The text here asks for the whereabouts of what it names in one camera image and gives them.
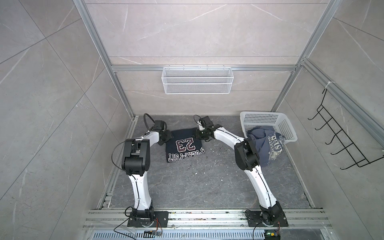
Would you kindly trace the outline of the navy tank top red trim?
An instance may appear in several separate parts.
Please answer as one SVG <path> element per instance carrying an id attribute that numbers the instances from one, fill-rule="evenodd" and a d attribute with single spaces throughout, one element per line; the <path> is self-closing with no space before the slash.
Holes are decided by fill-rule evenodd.
<path id="1" fill-rule="evenodd" d="M 177 162 L 205 153 L 202 141 L 194 137 L 197 128 L 171 131 L 172 138 L 166 142 L 166 160 Z"/>

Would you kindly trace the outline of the grey-blue printed tank top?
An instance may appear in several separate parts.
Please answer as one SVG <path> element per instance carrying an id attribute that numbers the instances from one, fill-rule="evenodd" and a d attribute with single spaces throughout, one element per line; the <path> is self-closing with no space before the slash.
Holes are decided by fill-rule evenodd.
<path id="1" fill-rule="evenodd" d="M 272 126 L 257 126 L 247 131 L 247 136 L 255 143 L 262 168 L 283 152 L 285 136 L 276 132 Z"/>

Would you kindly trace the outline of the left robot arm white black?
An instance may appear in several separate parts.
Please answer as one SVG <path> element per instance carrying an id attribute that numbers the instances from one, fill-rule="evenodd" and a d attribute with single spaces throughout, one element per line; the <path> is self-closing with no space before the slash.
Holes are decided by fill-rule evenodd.
<path id="1" fill-rule="evenodd" d="M 149 227 L 155 222 L 153 201 L 148 188 L 148 170 L 151 164 L 151 146 L 160 146 L 172 138 L 169 130 L 151 130 L 135 139 L 124 142 L 121 169 L 129 176 L 133 187 L 134 200 L 129 225 L 133 222 Z"/>

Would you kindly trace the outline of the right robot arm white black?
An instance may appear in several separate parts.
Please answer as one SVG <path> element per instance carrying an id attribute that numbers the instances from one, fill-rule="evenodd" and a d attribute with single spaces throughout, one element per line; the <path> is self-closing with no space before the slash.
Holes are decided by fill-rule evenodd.
<path id="1" fill-rule="evenodd" d="M 195 131 L 194 137 L 204 141 L 215 139 L 234 150 L 237 166 L 246 173 L 258 196 L 263 224 L 276 224 L 284 211 L 262 173 L 259 154 L 252 139 L 239 137 L 220 125 L 200 127 Z"/>

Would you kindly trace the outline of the white plastic laundry basket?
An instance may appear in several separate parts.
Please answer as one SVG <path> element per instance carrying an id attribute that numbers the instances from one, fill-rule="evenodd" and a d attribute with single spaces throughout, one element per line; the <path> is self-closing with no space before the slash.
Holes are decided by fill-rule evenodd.
<path id="1" fill-rule="evenodd" d="M 269 126 L 285 137 L 286 143 L 298 140 L 296 131 L 288 117 L 275 112 L 241 112 L 240 121 L 244 136 L 255 127 Z"/>

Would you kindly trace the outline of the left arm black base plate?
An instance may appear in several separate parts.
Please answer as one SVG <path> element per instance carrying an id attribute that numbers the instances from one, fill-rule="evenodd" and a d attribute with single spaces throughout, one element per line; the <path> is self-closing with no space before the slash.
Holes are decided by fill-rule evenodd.
<path id="1" fill-rule="evenodd" d="M 167 227 L 169 221 L 169 212 L 155 211 L 150 218 L 140 217 L 139 214 L 131 214 L 128 218 L 127 227 L 136 228 L 156 228 Z"/>

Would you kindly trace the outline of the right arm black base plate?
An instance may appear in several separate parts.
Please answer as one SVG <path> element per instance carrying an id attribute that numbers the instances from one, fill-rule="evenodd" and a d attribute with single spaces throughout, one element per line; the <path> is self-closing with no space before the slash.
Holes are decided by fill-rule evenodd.
<path id="1" fill-rule="evenodd" d="M 289 223 L 284 212 L 269 214 L 262 211 L 246 210 L 244 212 L 249 227 L 288 227 Z"/>

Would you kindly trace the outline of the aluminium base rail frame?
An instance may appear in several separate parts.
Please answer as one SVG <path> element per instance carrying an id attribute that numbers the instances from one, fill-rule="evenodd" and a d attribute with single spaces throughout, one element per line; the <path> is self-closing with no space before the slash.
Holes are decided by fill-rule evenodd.
<path id="1" fill-rule="evenodd" d="M 167 227 L 127 227 L 129 210 L 91 210 L 82 240 L 283 240 L 338 239 L 322 209 L 285 209 L 288 227 L 249 227 L 242 209 L 161 210 Z"/>

